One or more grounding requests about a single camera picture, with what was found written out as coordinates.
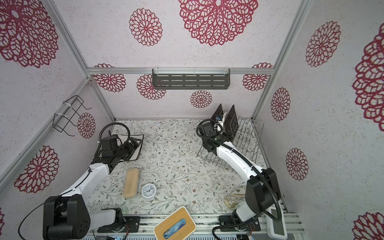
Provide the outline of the black square plate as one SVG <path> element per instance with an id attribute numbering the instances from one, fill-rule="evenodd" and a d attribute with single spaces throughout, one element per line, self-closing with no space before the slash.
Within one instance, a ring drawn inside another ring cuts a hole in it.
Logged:
<path id="1" fill-rule="evenodd" d="M 230 142 L 232 142 L 235 139 L 237 130 L 239 129 L 235 105 L 231 107 L 230 111 L 225 117 L 224 127 L 227 137 L 229 138 Z"/>
<path id="2" fill-rule="evenodd" d="M 212 115 L 211 120 L 213 121 L 213 123 L 218 123 L 218 122 L 223 122 L 224 121 L 223 118 L 224 118 L 223 106 L 222 104 L 219 104 L 218 108 Z"/>

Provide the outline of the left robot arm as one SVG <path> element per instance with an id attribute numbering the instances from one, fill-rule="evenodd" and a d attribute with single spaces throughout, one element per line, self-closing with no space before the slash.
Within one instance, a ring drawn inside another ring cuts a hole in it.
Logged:
<path id="1" fill-rule="evenodd" d="M 112 135 L 99 140 L 96 155 L 86 172 L 59 196 L 44 203 L 45 240 L 82 239 L 89 231 L 103 233 L 127 231 L 120 208 L 89 212 L 87 200 L 99 183 L 122 162 L 135 161 L 141 153 L 143 135 Z"/>

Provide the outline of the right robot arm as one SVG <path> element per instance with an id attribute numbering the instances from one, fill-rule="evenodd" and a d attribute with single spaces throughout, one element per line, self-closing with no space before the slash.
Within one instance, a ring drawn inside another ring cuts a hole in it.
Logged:
<path id="1" fill-rule="evenodd" d="M 196 134 L 208 152 L 228 163 L 246 183 L 245 203 L 233 213 L 235 224 L 249 222 L 263 214 L 274 222 L 282 222 L 276 173 L 271 168 L 264 169 L 252 163 L 240 153 L 226 135 L 215 129 L 219 125 L 212 119 L 203 120 L 198 124 Z"/>

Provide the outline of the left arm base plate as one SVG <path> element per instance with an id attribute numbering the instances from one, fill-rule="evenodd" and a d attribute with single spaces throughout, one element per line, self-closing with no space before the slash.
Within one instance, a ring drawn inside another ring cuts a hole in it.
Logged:
<path id="1" fill-rule="evenodd" d="M 123 216 L 121 208 L 114 209 L 116 218 L 111 225 L 103 226 L 97 229 L 98 233 L 137 233 L 140 226 L 141 217 Z"/>

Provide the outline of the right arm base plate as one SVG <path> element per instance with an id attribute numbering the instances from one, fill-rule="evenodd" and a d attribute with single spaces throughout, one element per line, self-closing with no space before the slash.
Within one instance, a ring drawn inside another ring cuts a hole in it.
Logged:
<path id="1" fill-rule="evenodd" d="M 261 225 L 259 219 L 252 218 L 247 223 L 242 223 L 235 220 L 233 216 L 221 215 L 219 216 L 219 224 L 221 232 L 259 232 Z"/>

